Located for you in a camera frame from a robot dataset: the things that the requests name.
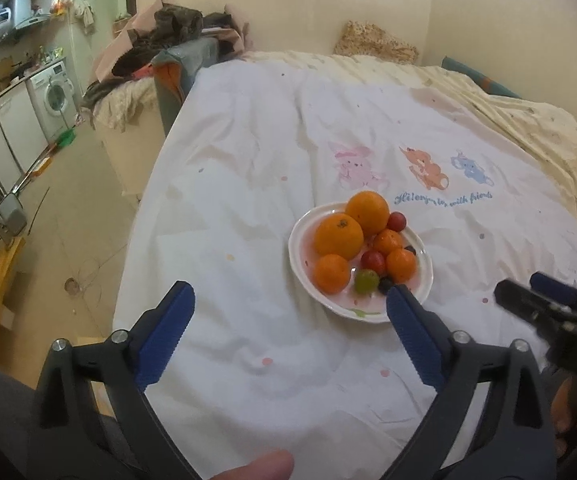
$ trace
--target floor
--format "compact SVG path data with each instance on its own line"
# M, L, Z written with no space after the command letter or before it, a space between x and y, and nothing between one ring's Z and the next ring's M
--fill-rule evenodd
M20 196L27 243L4 300L15 320L12 331L0 327L0 369L29 386L53 340L110 332L136 214L96 133L83 124L76 135ZM69 278L80 284L74 296L64 288Z

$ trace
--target tangerine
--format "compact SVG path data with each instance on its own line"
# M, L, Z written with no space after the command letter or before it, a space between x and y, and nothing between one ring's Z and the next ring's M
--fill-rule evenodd
M411 251L397 249L386 256L386 268L395 283L406 283L417 271L417 258Z
M346 213L362 227L366 238L386 228L390 211L388 202L375 191L360 191L346 205Z
M373 240L373 248L384 256L388 256L393 251L401 249L402 247L404 247L403 238L399 233L391 229L384 229Z
M346 260L352 260L364 245L364 234L350 216L334 213L317 226L313 241L319 256L338 254Z
M313 283L326 294L341 292L350 282L350 265L338 254L326 254L317 260Z

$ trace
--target kitchen counter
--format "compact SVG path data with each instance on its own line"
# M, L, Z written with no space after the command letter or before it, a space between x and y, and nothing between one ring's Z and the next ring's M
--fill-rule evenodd
M24 83L27 79L33 77L35 74L37 74L38 72L41 72L42 70L46 70L47 68L59 63L60 61L65 60L65 56L62 57L58 57L57 59L54 59L53 61L51 61L50 63L46 63L42 66L40 66L38 69L34 70L33 72L29 73L28 75L25 75L24 77L21 77L18 81L16 81L15 83L11 83L10 85L8 85L4 90L0 91L0 97L2 97L3 95L6 94L6 92L8 92L9 90L15 88L17 85Z

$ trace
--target blue gripper pad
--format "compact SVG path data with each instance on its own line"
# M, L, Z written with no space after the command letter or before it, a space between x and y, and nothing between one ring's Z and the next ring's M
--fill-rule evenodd
M386 313L421 381L439 392L446 382L444 353L450 352L448 339L445 345L442 341L450 335L446 325L436 314L426 312L405 285L395 285L388 292Z
M136 346L135 382L141 392L160 380L194 312L193 287L176 282L157 308L142 314L131 330Z
M559 282L543 272L536 272L530 277L530 286L535 292L556 303L573 305L577 300L577 288Z

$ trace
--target human thumb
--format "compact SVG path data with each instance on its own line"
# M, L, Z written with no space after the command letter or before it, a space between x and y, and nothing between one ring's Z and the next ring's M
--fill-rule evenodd
M253 460L249 465L224 471L211 480L288 480L294 466L293 455L280 449Z

